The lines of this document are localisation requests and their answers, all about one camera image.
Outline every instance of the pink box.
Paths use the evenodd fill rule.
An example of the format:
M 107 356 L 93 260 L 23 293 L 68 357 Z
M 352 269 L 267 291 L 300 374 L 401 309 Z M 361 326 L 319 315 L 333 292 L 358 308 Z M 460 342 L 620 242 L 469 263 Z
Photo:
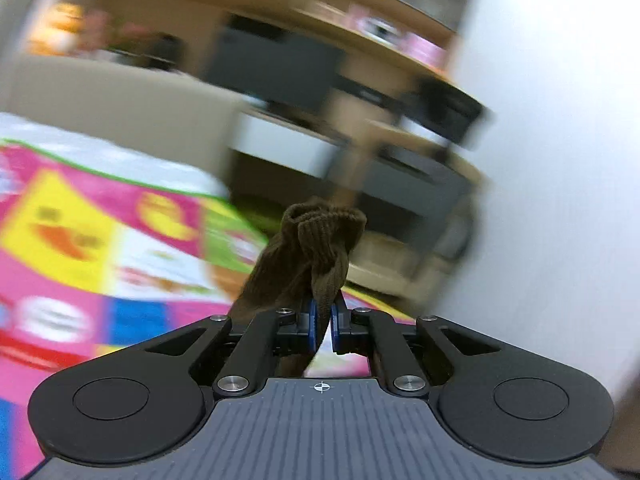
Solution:
M 446 51 L 431 41 L 421 38 L 417 34 L 408 32 L 404 35 L 401 50 L 415 60 L 434 68 L 442 68 Z

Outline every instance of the crosshair marking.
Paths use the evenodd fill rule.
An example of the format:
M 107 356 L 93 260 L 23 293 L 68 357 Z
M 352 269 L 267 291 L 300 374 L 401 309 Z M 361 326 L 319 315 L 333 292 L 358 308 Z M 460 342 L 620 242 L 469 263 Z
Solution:
M 327 391 L 329 388 L 333 388 L 333 386 L 329 386 L 323 381 L 322 383 L 314 384 L 313 386 L 311 386 L 311 388 L 313 388 L 316 392 L 324 394 L 325 391 Z

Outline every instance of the blurred background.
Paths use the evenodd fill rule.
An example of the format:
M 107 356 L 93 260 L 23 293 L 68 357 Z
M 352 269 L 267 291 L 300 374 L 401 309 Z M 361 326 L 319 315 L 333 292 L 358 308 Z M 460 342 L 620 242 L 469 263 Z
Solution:
M 84 314 L 24 306 L 25 292 L 0 285 L 0 374 L 33 367 L 16 358 L 27 343 L 61 351 L 49 329 L 33 328 L 52 312 L 100 327 L 91 341 L 62 336 L 79 360 L 226 312 L 284 209 L 321 196 L 368 218 L 351 257 L 351 306 L 406 322 L 437 314 L 593 375 L 619 413 L 602 459 L 640 471 L 638 9 L 640 0 L 0 0 L 0 268 L 19 262 L 29 270 L 15 272 L 117 300 L 109 320 L 95 320 L 101 308 L 52 286 L 42 295 Z M 43 168 L 68 189 L 36 187 Z M 164 197 L 145 198 L 144 226 L 130 220 L 134 187 Z M 117 278 L 93 283 L 62 260 L 55 273 L 19 248 L 22 197 L 36 192 L 40 206 L 79 193 L 100 205 L 88 219 L 106 212 L 137 229 L 110 238 L 117 250 L 104 261 L 114 263 L 97 272 L 117 267 Z M 64 202 L 75 212 L 76 198 Z M 204 213 L 190 216 L 196 206 Z M 61 222 L 52 225 L 81 229 Z M 200 233 L 193 245 L 188 229 Z M 199 264 L 186 255 L 206 270 L 187 272 Z M 324 359 L 314 373 L 362 366 Z M 52 370 L 29 371 L 20 392 L 0 397 L 24 404 Z M 5 468 L 23 471 L 11 456 Z

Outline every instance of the gray ridged plate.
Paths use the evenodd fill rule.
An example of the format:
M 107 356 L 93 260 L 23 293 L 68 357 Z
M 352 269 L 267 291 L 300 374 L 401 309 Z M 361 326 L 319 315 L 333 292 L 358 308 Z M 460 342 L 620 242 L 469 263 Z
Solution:
M 324 382 L 329 388 L 317 390 Z M 94 468 L 49 460 L 33 480 L 614 480 L 595 460 L 525 468 L 453 440 L 427 404 L 374 379 L 269 379 L 219 402 L 202 430 L 149 462 Z

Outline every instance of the metal screw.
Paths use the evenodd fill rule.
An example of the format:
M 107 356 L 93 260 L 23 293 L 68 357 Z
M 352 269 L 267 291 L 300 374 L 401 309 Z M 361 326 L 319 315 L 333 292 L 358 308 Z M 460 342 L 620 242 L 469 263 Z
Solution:
M 425 385 L 424 379 L 416 375 L 401 375 L 400 377 L 396 377 L 394 381 L 394 386 L 404 392 L 417 392 L 423 389 Z
M 228 375 L 218 381 L 218 387 L 226 392 L 241 392 L 247 386 L 249 381 L 239 375 Z

